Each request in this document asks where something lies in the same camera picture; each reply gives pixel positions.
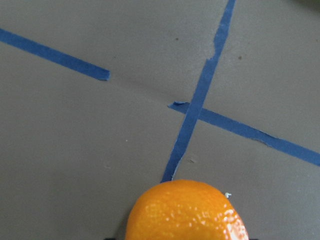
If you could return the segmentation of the orange fruit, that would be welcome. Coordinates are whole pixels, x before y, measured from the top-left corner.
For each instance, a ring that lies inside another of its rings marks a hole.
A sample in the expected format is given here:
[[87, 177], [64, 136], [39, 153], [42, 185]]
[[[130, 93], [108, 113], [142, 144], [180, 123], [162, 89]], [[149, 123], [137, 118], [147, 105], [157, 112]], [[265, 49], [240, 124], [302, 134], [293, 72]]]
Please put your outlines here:
[[247, 240], [246, 226], [220, 190], [204, 182], [160, 183], [135, 202], [126, 240]]

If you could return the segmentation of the blue tape grid lines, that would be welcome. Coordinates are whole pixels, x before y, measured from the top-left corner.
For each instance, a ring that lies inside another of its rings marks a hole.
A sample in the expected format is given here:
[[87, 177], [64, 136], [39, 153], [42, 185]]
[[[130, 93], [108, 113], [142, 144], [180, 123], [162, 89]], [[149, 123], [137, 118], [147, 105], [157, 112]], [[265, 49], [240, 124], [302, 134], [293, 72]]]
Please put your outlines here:
[[[281, 138], [273, 137], [261, 130], [250, 127], [231, 118], [225, 117], [203, 107], [216, 68], [229, 35], [236, 2], [229, 0], [223, 11], [220, 23], [213, 39], [214, 54], [207, 59], [201, 71], [191, 102], [175, 101], [169, 108], [185, 114], [173, 150], [165, 167], [162, 182], [173, 180], [179, 164], [187, 151], [191, 136], [198, 120], [222, 128], [236, 135], [252, 139], [282, 153], [296, 157], [315, 166], [320, 164], [320, 154], [303, 146]], [[55, 50], [31, 39], [1, 29], [1, 42], [36, 55], [73, 71], [79, 72], [99, 81], [108, 81], [111, 72], [105, 68], [83, 61], [61, 51]]]

